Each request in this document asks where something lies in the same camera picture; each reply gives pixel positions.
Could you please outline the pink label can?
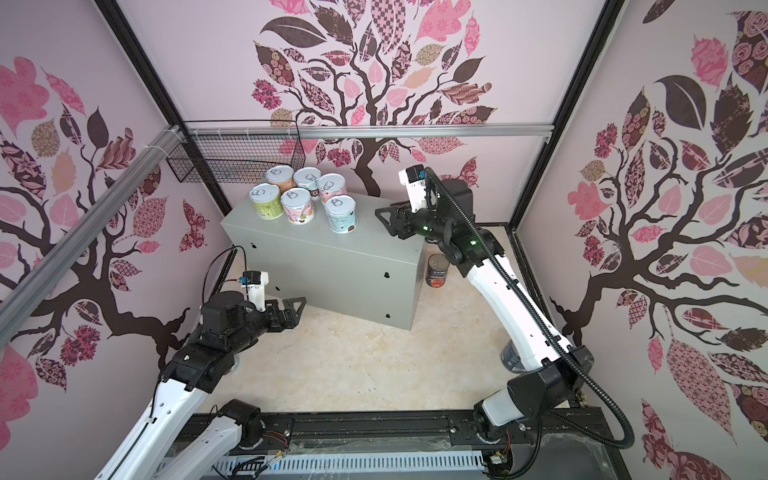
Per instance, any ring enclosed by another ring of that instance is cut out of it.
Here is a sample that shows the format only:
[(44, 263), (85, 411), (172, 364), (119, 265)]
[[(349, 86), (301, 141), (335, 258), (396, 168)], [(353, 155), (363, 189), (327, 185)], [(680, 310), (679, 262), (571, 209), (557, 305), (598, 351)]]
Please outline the pink label can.
[(327, 203), (334, 197), (347, 194), (346, 179), (337, 173), (322, 175), (318, 179), (318, 187), (323, 203)]
[(308, 190), (298, 187), (289, 189), (281, 195), (280, 201), (291, 224), (304, 225), (314, 219), (314, 202)]

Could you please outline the teal label coconut can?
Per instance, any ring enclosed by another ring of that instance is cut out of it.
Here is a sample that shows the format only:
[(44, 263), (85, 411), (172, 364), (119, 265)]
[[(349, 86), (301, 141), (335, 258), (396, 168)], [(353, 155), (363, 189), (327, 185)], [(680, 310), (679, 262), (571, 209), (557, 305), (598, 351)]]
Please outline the teal label coconut can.
[(304, 167), (294, 172), (293, 179), (296, 185), (307, 190), (313, 201), (320, 199), (319, 179), (322, 173), (315, 167)]

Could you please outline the green label can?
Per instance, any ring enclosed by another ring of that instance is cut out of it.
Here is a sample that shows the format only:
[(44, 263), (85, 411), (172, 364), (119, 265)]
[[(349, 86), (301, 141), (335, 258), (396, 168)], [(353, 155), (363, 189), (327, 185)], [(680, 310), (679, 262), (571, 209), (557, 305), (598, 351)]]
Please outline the green label can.
[(263, 220), (275, 220), (284, 215), (280, 196), (279, 187), (270, 183), (258, 184), (249, 192), (249, 199)]

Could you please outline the orange label can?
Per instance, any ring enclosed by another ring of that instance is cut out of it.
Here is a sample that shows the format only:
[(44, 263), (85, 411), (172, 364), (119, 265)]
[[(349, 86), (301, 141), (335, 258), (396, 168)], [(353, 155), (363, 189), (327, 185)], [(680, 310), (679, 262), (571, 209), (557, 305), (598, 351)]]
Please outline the orange label can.
[(296, 187), (294, 169), (289, 165), (277, 165), (268, 169), (264, 178), (268, 183), (277, 186), (280, 193)]

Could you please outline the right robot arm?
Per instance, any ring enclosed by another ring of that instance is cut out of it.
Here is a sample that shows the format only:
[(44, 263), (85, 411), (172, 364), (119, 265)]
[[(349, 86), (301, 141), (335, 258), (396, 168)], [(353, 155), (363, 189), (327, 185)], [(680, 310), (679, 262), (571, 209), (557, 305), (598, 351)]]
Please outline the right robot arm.
[[(376, 217), (393, 237), (419, 235), (439, 247), (490, 305), (522, 365), (504, 387), (476, 404), (474, 423), (479, 436), (493, 441), (510, 424), (549, 416), (605, 445), (633, 446), (630, 421), (589, 374), (594, 363), (591, 352), (574, 346), (554, 327), (521, 285), (495, 236), (474, 223), (467, 184), (427, 176), (411, 179), (406, 173), (400, 183), (407, 201), (376, 210)], [(592, 390), (619, 422), (620, 439), (599, 434), (559, 412), (559, 405), (583, 387)]]

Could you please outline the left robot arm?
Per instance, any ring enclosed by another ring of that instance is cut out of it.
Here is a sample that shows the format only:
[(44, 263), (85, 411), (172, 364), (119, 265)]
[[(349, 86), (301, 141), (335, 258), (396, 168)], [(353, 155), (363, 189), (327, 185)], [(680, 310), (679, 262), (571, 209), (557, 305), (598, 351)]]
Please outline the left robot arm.
[(201, 308), (201, 322), (164, 367), (152, 399), (112, 457), (100, 479), (201, 479), (231, 450), (260, 445), (265, 425), (258, 407), (231, 400), (203, 431), (172, 460), (166, 455), (178, 435), (237, 356), (266, 333), (299, 325), (303, 297), (266, 300), (249, 288), (246, 294), (214, 294)]

